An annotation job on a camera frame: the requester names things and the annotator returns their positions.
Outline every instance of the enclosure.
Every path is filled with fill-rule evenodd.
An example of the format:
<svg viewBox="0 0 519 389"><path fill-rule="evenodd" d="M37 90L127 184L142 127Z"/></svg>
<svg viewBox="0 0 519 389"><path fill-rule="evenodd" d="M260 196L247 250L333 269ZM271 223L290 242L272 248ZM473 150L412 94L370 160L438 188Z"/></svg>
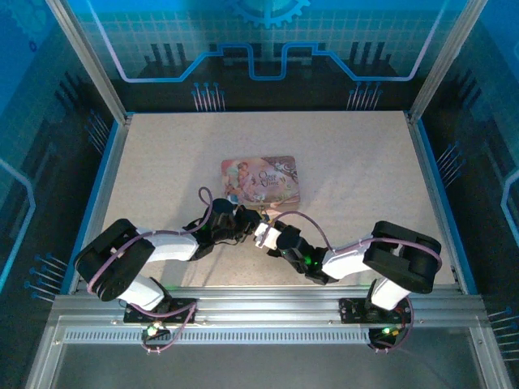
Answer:
<svg viewBox="0 0 519 389"><path fill-rule="evenodd" d="M511 0L0 1L0 386L515 387L518 18ZM180 229L201 186L223 195L223 160L256 156L295 158L298 210L334 247L379 220L440 242L401 352L341 321L375 271L320 286L252 238L144 266L197 299L159 357L88 294L73 262L103 230Z"/></svg>

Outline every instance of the gear graphic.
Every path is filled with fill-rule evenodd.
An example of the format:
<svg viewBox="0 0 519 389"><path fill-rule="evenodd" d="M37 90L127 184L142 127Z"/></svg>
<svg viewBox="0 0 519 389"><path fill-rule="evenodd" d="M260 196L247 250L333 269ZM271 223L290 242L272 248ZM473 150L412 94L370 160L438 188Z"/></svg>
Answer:
<svg viewBox="0 0 519 389"><path fill-rule="evenodd" d="M301 9L310 6L309 0L226 0L225 4L240 15L243 22L252 22L254 27L273 24L281 27L283 22L292 23L295 15L302 15Z"/></svg>
<svg viewBox="0 0 519 389"><path fill-rule="evenodd" d="M34 40L47 24L43 0L0 0L0 11L7 11L22 32Z"/></svg>

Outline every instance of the aluminum frame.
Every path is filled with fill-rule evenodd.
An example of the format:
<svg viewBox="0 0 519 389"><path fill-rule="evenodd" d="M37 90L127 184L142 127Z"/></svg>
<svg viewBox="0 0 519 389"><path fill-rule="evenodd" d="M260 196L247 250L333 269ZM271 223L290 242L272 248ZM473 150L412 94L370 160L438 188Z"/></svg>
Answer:
<svg viewBox="0 0 519 389"><path fill-rule="evenodd" d="M487 2L488 0L469 0L466 3L414 100L410 110L410 121L412 124L417 124L422 117L436 90L460 53L461 47L472 31L472 27L478 21L479 15L481 15Z"/></svg>
<svg viewBox="0 0 519 389"><path fill-rule="evenodd" d="M124 105L68 2L66 0L46 0L46 2L114 119L120 126L124 126L127 116Z"/></svg>
<svg viewBox="0 0 519 389"><path fill-rule="evenodd" d="M338 299L367 292L367 287L341 286L216 287L182 288L173 294L199 299L187 344L365 344L367 328L373 326L341 324ZM411 295L411 300L417 329L490 326L481 297L454 286ZM124 324L124 311L118 301L106 303L86 293L57 296L26 388L51 387L64 344L138 344L145 326Z"/></svg>

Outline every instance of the glass wall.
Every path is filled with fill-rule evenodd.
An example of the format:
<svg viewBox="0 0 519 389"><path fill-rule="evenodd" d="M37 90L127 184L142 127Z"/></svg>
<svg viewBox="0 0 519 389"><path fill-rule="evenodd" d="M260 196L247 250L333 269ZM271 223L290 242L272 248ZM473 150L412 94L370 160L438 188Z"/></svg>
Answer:
<svg viewBox="0 0 519 389"><path fill-rule="evenodd" d="M408 109L465 0L70 0L136 112Z"/></svg>
<svg viewBox="0 0 519 389"><path fill-rule="evenodd" d="M45 2L0 0L0 387L22 387L112 118Z"/></svg>
<svg viewBox="0 0 519 389"><path fill-rule="evenodd" d="M519 3L488 2L423 116L478 291L509 316L519 310L518 20Z"/></svg>

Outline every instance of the mounting plate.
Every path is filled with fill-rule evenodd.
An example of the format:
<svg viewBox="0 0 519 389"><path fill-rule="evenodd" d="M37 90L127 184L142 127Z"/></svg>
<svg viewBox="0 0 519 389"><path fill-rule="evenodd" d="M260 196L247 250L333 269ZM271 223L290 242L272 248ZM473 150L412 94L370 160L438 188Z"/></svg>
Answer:
<svg viewBox="0 0 519 389"><path fill-rule="evenodd" d="M182 308L183 306L187 306L188 304L191 304L192 302L196 302L195 298L174 298L171 301L171 304L169 305L169 310L177 310L179 308ZM186 321L187 315L189 314L189 310L184 310L180 314L176 314L175 316L170 316L168 318L161 318L163 323L179 323L182 324ZM194 323L195 322L195 316L196 313L194 313L191 318L189 319L188 323ZM150 322L153 322L157 320L156 318L152 318L150 316L147 316L145 314L141 314L138 310L133 308L130 305L127 305L127 308L124 313L124 319L122 320L125 324L147 324Z"/></svg>
<svg viewBox="0 0 519 389"><path fill-rule="evenodd" d="M406 324L411 323L411 313L406 300L398 303L395 310L401 309L401 314L395 310L367 310L365 298L341 298L339 300L339 314L342 324Z"/></svg>

